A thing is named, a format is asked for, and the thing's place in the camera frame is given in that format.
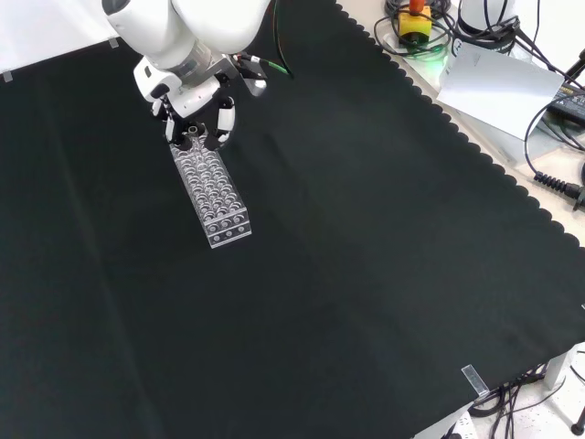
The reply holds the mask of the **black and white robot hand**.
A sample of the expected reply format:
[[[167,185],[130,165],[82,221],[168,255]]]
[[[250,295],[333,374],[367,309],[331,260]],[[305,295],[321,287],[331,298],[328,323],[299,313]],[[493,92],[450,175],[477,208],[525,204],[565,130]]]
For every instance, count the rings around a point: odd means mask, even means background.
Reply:
[[[143,58],[133,70],[139,92],[151,103],[151,115],[165,122],[165,140],[188,150],[188,136],[205,136],[203,146],[215,151],[229,140],[235,125],[234,100],[226,94],[236,69],[226,56],[212,56],[198,71],[189,60],[177,73],[158,70]]]

